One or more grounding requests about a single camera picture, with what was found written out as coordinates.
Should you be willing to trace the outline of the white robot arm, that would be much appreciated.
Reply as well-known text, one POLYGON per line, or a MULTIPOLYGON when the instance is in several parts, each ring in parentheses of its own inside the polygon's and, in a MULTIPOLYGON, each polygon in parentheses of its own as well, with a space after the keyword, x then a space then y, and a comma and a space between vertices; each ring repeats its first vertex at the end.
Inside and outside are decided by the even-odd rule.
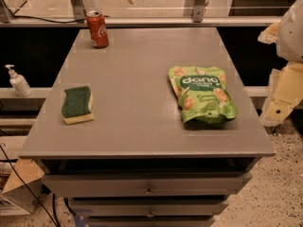
POLYGON ((303 100, 303 0, 296 0, 279 22, 263 30, 258 41, 275 44, 277 55, 287 61, 281 70, 272 70, 261 109, 260 122, 275 127, 303 100))

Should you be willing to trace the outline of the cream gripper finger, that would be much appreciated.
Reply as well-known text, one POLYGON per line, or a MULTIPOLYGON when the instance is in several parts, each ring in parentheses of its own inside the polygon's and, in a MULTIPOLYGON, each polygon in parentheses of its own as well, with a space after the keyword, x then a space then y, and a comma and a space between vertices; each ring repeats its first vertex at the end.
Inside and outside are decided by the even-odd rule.
POLYGON ((279 22, 272 23, 270 26, 266 27, 258 35, 258 41, 264 44, 275 44, 277 40, 279 22))
POLYGON ((290 61, 281 70, 272 70, 268 96, 262 106, 259 121, 266 127, 282 124, 302 100, 303 63, 290 61))

